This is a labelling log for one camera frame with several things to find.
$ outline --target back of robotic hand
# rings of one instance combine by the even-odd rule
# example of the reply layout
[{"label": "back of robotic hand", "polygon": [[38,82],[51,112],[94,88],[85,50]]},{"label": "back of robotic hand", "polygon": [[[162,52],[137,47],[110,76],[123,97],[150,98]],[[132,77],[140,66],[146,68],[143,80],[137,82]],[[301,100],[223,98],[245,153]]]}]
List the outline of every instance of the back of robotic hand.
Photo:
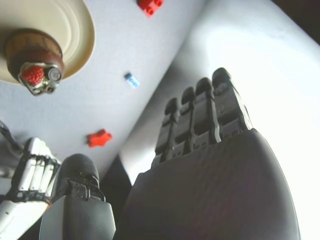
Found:
[{"label": "back of robotic hand", "polygon": [[60,161],[46,143],[31,138],[14,172],[11,188],[0,202],[0,240],[19,239],[51,205]]}]

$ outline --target raspberry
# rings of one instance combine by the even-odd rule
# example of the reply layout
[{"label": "raspberry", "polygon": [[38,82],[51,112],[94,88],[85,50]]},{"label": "raspberry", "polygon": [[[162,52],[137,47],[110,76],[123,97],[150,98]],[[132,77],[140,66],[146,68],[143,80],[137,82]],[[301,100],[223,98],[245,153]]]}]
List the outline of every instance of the raspberry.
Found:
[{"label": "raspberry", "polygon": [[24,70],[21,76],[32,86],[42,83],[45,77],[45,71],[41,66],[31,66]]}]

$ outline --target beige plate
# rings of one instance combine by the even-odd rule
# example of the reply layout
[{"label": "beige plate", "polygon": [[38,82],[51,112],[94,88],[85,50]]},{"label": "beige plate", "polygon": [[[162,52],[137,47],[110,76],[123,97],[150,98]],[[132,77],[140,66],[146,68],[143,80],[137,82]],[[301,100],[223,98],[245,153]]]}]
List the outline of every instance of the beige plate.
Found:
[{"label": "beige plate", "polygon": [[89,60],[95,45],[95,28],[83,0],[0,0],[0,80],[19,84],[9,73],[4,40],[13,30],[32,28],[51,35],[60,45],[64,79]]}]

